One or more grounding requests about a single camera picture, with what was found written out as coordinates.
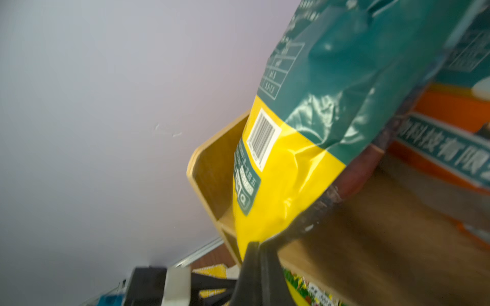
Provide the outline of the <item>tall green yellow fertilizer bag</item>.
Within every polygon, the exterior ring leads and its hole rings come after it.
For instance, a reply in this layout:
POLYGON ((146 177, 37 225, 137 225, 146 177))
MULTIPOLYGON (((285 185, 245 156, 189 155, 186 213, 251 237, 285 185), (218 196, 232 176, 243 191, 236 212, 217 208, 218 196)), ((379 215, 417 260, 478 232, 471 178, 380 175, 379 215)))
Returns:
POLYGON ((301 1, 234 154, 237 246, 303 232, 384 155, 483 1, 301 1))

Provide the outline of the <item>green orange bee fertilizer bag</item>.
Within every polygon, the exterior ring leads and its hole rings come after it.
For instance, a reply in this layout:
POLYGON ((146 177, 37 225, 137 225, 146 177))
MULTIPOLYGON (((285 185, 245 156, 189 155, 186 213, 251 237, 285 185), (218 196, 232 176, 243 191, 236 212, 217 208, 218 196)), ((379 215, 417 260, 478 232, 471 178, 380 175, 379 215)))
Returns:
POLYGON ((489 246, 489 6, 450 49, 383 166, 489 246))

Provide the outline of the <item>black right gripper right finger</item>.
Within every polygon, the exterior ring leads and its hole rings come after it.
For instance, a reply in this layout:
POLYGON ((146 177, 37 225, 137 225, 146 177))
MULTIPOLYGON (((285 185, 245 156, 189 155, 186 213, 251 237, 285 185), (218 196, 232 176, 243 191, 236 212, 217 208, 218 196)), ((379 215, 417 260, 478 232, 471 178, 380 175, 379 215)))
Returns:
POLYGON ((296 306, 274 246, 270 244, 260 245, 260 268, 262 305, 296 306))

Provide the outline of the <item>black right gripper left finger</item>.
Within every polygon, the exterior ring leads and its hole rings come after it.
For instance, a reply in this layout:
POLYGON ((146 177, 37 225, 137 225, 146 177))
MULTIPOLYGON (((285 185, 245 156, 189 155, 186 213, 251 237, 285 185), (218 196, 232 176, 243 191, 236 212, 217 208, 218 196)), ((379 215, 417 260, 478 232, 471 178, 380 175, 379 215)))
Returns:
POLYGON ((261 304, 260 244, 250 242, 229 305, 260 306, 261 304))

